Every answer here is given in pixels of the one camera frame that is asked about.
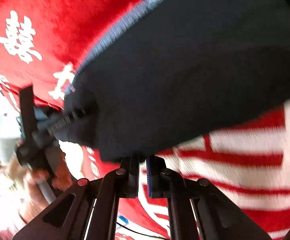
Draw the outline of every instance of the blue trim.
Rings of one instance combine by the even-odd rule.
[[[97,42],[90,50],[87,57],[76,72],[72,85],[66,88],[66,93],[69,94],[74,87],[76,77],[79,73],[88,66],[99,54],[106,50],[114,41],[137,23],[142,17],[154,10],[158,4],[164,0],[143,0],[127,14],[125,14],[113,27]]]

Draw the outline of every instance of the white chinese character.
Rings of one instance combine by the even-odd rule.
[[[58,98],[61,98],[64,100],[65,93],[62,91],[63,85],[65,85],[65,82],[68,80],[69,83],[72,83],[74,80],[75,74],[71,71],[73,70],[73,65],[71,62],[67,63],[67,65],[64,66],[63,71],[56,72],[53,74],[55,78],[58,79],[57,85],[54,89],[54,91],[48,92],[50,96],[52,96],[55,100]]]
[[[32,28],[31,20],[27,16],[24,16],[24,23],[19,23],[17,13],[10,11],[10,19],[6,19],[6,23],[7,37],[0,37],[0,43],[4,44],[8,53],[13,56],[18,54],[19,58],[27,64],[32,61],[30,54],[42,60],[41,55],[37,51],[30,49],[34,47],[32,35],[36,34],[36,31]]]
[[[0,74],[0,84],[2,84],[4,87],[10,89],[10,86],[9,86],[8,84],[6,84],[6,83],[9,83],[8,79],[7,79],[5,76],[3,76],[3,75]],[[15,99],[13,93],[10,92],[10,91],[8,91],[8,95],[9,95],[9,97],[10,97],[10,100],[13,102],[13,104],[14,104],[14,106],[15,106],[15,109],[16,109],[18,112],[20,112],[20,109],[19,109],[19,107],[18,107],[18,103],[17,103],[17,101],[16,101],[16,99]]]

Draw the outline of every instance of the red and white striped fabric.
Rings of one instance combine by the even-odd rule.
[[[273,239],[281,239],[289,230],[290,100],[245,125],[212,132],[159,155],[185,178],[211,180]],[[89,158],[92,166],[97,165],[97,175],[113,169],[100,164],[96,152],[90,151],[89,156],[95,160]],[[168,237],[166,204],[166,200],[147,197],[143,164],[138,200],[122,200],[120,213]]]
[[[61,108],[64,87],[88,51],[139,1],[0,0],[0,85],[6,97],[19,110],[18,90],[32,82],[37,104]],[[88,179],[117,168],[102,163],[97,151],[79,150]],[[211,180],[273,239],[290,228],[290,101],[246,125],[160,154],[184,177]],[[146,181],[141,172],[138,199],[121,200],[119,212],[169,237],[166,201],[149,199]]]

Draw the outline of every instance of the cable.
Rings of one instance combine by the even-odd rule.
[[[122,227],[122,228],[125,228],[125,229],[127,229],[127,230],[129,230],[129,231],[131,231],[131,232],[133,232],[133,233],[136,233],[136,234],[139,234],[139,235],[142,235],[142,236],[148,236],[148,237],[158,238],[158,239],[163,239],[163,240],[170,240],[170,239],[167,239],[167,238],[164,238],[164,237],[160,237],[160,236],[149,236],[149,235],[146,235],[146,234],[142,234],[142,233],[136,232],[136,231],[134,231],[134,230],[131,230],[131,229],[127,228],[126,226],[123,226],[122,224],[120,224],[120,223],[118,223],[118,222],[117,222],[117,224],[118,224],[120,227]]]

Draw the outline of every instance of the screw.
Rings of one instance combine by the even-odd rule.
[[[82,179],[79,179],[79,180],[77,181],[77,184],[78,184],[79,186],[86,186],[88,182],[89,182],[88,179],[86,179],[86,178],[82,178]]]
[[[126,173],[125,169],[123,168],[119,168],[116,170],[116,174],[117,175],[124,175]]]
[[[209,181],[207,179],[200,179],[199,184],[203,187],[206,187],[209,185]]]
[[[161,170],[161,173],[164,174],[164,175],[170,175],[171,174],[171,170],[168,169],[168,168],[163,168]]]

